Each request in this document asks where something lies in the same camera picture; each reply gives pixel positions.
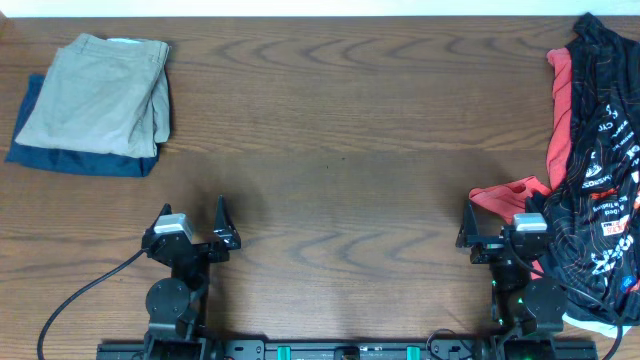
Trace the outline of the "black printed cycling jersey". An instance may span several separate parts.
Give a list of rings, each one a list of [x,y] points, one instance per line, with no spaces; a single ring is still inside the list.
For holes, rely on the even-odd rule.
[[[571,287],[567,314],[639,323],[639,44],[587,13],[573,27],[567,174],[536,205],[555,236],[542,270]]]

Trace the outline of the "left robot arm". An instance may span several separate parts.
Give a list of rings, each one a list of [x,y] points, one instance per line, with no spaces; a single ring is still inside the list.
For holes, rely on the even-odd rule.
[[[193,241],[194,229],[184,213],[163,206],[145,231],[141,250],[147,257],[170,268],[171,275],[157,281],[147,292],[148,330],[144,337],[145,359],[223,359],[224,346],[206,329],[206,305],[211,284],[210,266],[226,262],[241,238],[220,196],[212,237]]]

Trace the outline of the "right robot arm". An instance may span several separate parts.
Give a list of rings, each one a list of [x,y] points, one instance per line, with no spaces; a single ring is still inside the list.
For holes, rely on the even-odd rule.
[[[534,277],[534,263],[552,237],[539,213],[521,213],[497,235],[479,232],[473,204],[464,206],[456,239],[470,262],[486,264],[492,276],[492,320],[500,331],[469,349],[473,359],[534,359],[554,356],[553,335],[563,330],[566,291],[556,280]]]

